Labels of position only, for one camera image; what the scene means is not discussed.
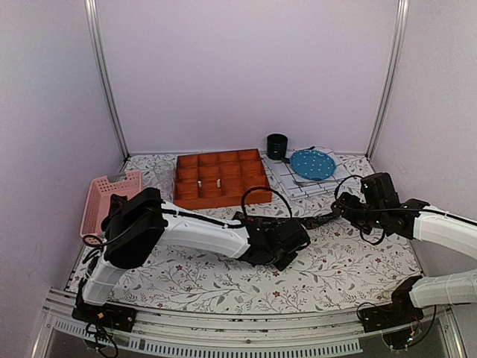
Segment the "dark floral tie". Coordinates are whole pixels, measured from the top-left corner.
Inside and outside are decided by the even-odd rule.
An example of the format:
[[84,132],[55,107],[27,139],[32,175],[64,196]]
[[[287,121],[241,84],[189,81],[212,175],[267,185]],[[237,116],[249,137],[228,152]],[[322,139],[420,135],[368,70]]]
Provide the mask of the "dark floral tie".
[[[319,227],[336,220],[338,217],[333,213],[327,213],[318,216],[297,217],[296,220],[304,226],[306,230],[314,230]],[[290,220],[289,217],[272,217],[272,216],[252,216],[247,217],[249,222],[257,224],[260,227],[276,227]]]

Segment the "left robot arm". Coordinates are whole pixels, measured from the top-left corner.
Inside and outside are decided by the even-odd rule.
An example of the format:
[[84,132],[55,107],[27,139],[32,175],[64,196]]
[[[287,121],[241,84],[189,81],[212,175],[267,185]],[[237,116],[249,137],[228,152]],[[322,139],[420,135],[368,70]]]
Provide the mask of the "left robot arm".
[[84,245],[96,255],[80,280],[76,308],[94,323],[111,316],[107,297],[121,276],[142,266],[158,245],[204,250],[255,266],[282,271],[311,240],[298,219],[260,224],[248,216],[221,221],[165,201],[156,188],[131,199],[112,195],[101,234],[88,233]]

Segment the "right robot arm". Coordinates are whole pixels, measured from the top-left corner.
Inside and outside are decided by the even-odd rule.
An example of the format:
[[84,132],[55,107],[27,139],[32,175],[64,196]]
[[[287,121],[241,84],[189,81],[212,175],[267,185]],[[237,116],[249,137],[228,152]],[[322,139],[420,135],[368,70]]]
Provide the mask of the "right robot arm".
[[[346,219],[360,236],[381,230],[409,240],[431,242],[473,259],[476,258],[476,222],[440,210],[415,198],[401,202],[386,172],[360,178],[362,201],[337,186],[332,211]],[[394,302],[385,310],[392,325],[401,325],[414,308],[476,302],[476,270],[439,277],[412,277],[394,291]]]

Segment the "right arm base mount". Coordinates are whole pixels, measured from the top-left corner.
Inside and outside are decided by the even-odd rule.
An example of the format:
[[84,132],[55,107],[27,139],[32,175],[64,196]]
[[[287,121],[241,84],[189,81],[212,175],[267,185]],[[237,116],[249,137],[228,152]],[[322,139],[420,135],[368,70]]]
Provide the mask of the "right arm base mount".
[[419,308],[394,304],[378,306],[370,302],[360,304],[356,309],[356,316],[365,333],[417,323],[424,318],[423,310]]

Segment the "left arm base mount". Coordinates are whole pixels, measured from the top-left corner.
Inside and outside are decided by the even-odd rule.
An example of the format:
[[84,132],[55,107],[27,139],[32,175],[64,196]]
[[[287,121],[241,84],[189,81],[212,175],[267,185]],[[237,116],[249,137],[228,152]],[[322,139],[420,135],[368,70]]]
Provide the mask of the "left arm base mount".
[[86,323],[99,323],[105,328],[131,333],[138,311],[115,304],[94,306],[77,304],[72,310],[72,318]]

